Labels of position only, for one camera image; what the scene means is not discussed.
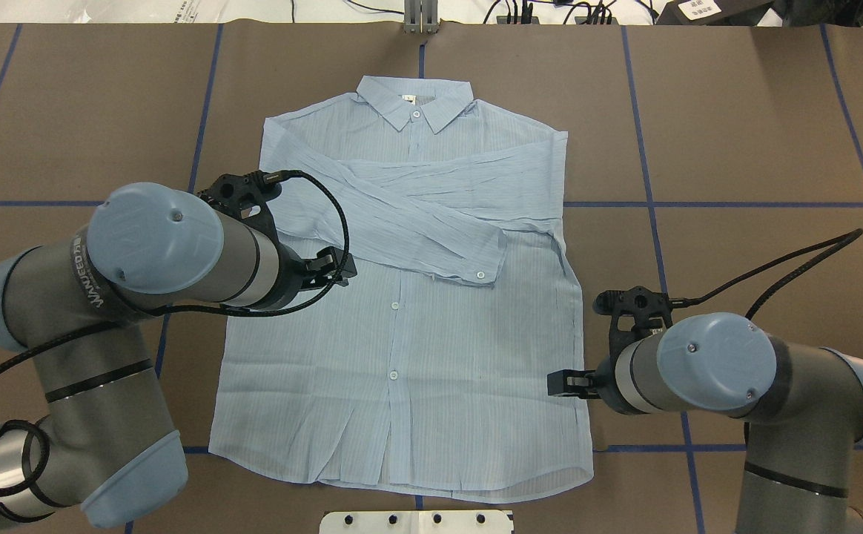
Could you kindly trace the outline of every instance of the white sticker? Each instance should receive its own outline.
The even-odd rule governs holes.
[[[176,23],[190,23],[197,20],[197,8],[201,0],[184,0],[178,6],[177,13],[174,14]]]
[[[678,9],[682,10],[682,14],[688,17],[689,20],[701,19],[722,13],[722,10],[718,9],[718,4],[715,3],[715,0],[690,0],[690,2],[679,4]]]

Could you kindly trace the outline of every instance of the white metal plate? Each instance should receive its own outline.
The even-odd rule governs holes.
[[[510,510],[330,512],[320,534],[513,534],[513,517]]]

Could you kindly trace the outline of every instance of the shirt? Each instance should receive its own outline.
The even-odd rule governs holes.
[[[288,482],[483,503],[590,480],[586,403],[546,393],[583,365],[565,149],[468,82],[365,77],[267,119],[259,166],[333,192],[358,275],[295,314],[229,319],[209,450]],[[343,244],[308,182],[269,206],[302,256]]]

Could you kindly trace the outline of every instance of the metal bracket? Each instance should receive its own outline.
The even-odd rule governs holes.
[[[438,0],[405,0],[405,33],[438,32]]]

